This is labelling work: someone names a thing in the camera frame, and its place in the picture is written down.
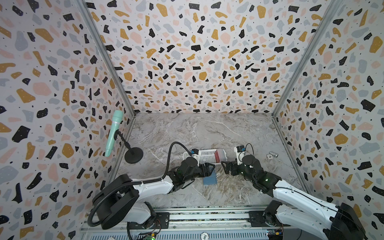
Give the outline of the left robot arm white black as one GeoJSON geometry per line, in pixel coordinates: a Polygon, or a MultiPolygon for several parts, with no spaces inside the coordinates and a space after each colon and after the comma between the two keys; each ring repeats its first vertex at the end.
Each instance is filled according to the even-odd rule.
{"type": "Polygon", "coordinates": [[[183,190],[195,179],[211,176],[215,167],[210,163],[199,164],[195,158],[187,157],[179,167],[171,169],[164,177],[132,180],[127,174],[120,175],[94,197],[87,223],[89,227],[101,226],[103,230],[122,221],[149,227],[156,213],[145,201],[146,198],[183,190]]]}

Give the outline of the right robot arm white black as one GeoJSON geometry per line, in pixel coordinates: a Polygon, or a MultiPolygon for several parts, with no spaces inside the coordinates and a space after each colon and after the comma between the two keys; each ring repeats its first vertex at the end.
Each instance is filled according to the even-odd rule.
{"type": "Polygon", "coordinates": [[[221,164],[227,175],[240,175],[255,189],[273,198],[264,211],[266,224],[272,227],[289,225],[322,240],[367,238],[351,206],[345,203],[338,206],[301,191],[281,177],[264,171],[253,155],[240,155],[240,158],[221,164]]]}

